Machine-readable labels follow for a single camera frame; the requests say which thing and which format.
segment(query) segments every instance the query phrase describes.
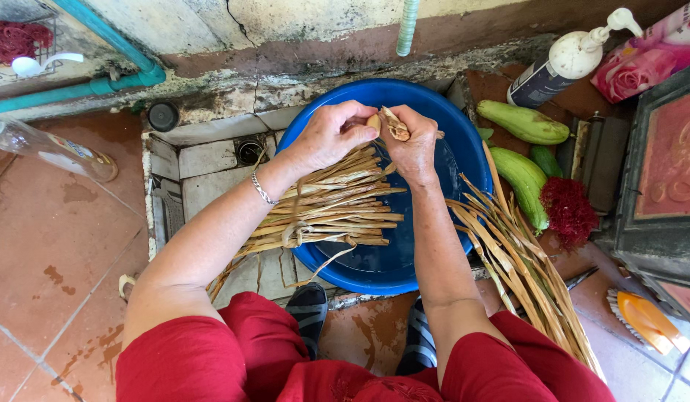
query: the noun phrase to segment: cucumber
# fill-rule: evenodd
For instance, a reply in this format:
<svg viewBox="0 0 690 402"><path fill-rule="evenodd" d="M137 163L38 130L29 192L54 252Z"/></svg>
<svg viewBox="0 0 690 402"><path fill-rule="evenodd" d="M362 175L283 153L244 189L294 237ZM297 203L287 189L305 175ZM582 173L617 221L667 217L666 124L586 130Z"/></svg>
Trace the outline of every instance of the cucumber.
<svg viewBox="0 0 690 402"><path fill-rule="evenodd" d="M513 187L516 201L528 216L528 221L541 231L548 227L548 215L538 197L546 184L546 175L535 163L514 151L494 147L490 149L493 163L502 178Z"/></svg>
<svg viewBox="0 0 690 402"><path fill-rule="evenodd" d="M483 100L476 105L476 112L532 144L560 144L571 134L565 124L526 107Z"/></svg>
<svg viewBox="0 0 690 402"><path fill-rule="evenodd" d="M554 155L543 145L534 145L528 151L528 159L534 161L549 178L563 178L564 172L556 162Z"/></svg>

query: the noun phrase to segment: red shirt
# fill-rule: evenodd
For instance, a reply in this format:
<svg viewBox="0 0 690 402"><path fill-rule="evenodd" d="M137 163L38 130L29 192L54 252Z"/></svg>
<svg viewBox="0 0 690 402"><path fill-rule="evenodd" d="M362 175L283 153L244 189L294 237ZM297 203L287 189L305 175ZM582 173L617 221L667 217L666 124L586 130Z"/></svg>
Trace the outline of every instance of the red shirt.
<svg viewBox="0 0 690 402"><path fill-rule="evenodd" d="M117 400L614 400L588 368L508 312L494 315L492 323L516 352L487 334L462 337L441 390L433 368L408 377L377 377L344 361L309 361L296 321L254 293L234 296L219 313L228 325L181 317L134 340L117 361Z"/></svg>

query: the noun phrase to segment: woman's left hand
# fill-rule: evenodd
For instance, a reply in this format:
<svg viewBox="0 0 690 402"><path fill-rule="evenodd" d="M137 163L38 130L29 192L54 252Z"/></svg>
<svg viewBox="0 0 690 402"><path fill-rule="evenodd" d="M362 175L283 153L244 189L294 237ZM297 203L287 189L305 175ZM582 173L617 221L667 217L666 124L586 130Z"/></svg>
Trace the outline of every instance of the woman's left hand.
<svg viewBox="0 0 690 402"><path fill-rule="evenodd" d="M303 132L278 157L287 158L303 176L333 165L354 147L377 138L377 130L364 125L376 113L376 107L354 100L320 106Z"/></svg>

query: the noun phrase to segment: concrete wall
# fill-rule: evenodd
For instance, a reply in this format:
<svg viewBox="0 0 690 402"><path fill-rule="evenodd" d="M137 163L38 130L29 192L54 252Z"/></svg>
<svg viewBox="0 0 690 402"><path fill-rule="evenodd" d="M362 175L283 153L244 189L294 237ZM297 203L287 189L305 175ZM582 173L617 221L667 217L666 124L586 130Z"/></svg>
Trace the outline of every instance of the concrete wall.
<svg viewBox="0 0 690 402"><path fill-rule="evenodd" d="M592 29L604 23L607 15L621 5L632 9L642 26L648 26L686 3L686 0L422 0L412 53L402 58L394 52L402 1L82 1L158 60L167 69L168 80L156 89L132 89L116 96L81 99L77 102L80 108L71 109L75 112L89 105L124 105L134 99L217 92L233 86L253 91L257 100L255 109L268 109L278 102L297 103L290 101L289 91L299 84L434 61L520 38ZM110 64L124 73L133 70L133 65L51 0L45 0L45 4L60 15L63 50L82 52L87 61L65 64L53 75L2 85L0 98L85 82L106 75ZM0 0L0 19L28 21L45 12L33 0ZM543 51L522 47L517 53L515 49L507 49L510 54L496 59L528 62ZM255 90L258 87L282 90L277 99L258 99L260 95ZM73 106L74 102L65 105ZM43 109L54 114L59 108L52 105Z"/></svg>

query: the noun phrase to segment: red scrubbing pad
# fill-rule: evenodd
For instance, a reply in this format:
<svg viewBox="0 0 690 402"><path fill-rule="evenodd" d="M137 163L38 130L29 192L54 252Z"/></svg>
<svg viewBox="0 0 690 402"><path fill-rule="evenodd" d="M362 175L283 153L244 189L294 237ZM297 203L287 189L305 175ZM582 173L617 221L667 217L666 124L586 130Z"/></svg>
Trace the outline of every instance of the red scrubbing pad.
<svg viewBox="0 0 690 402"><path fill-rule="evenodd" d="M52 44L52 32L38 23L0 21L0 63L12 63L21 56L36 57L41 47Z"/></svg>
<svg viewBox="0 0 690 402"><path fill-rule="evenodd" d="M586 186L580 182L549 178L539 199L548 214L548 227L559 233L566 249L586 241L598 227L598 215L586 197Z"/></svg>

